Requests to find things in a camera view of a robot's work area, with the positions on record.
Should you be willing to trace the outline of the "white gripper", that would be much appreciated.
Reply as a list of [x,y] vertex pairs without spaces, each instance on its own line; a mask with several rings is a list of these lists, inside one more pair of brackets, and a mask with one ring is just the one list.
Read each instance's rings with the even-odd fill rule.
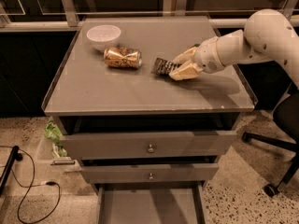
[[202,71],[213,74],[222,71],[225,66],[221,63],[217,53],[217,41],[214,36],[204,41],[198,48],[191,47],[180,53],[172,60],[181,66],[172,71],[169,76],[174,80],[185,80],[197,78]]

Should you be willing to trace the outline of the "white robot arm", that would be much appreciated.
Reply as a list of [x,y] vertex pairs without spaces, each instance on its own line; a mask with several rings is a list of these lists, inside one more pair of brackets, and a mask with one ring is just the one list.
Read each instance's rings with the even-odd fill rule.
[[263,9],[251,15],[242,30],[214,36],[181,53],[173,60],[179,67],[170,72],[170,77],[192,79],[234,64],[268,61],[278,63],[299,87],[299,36],[285,16]]

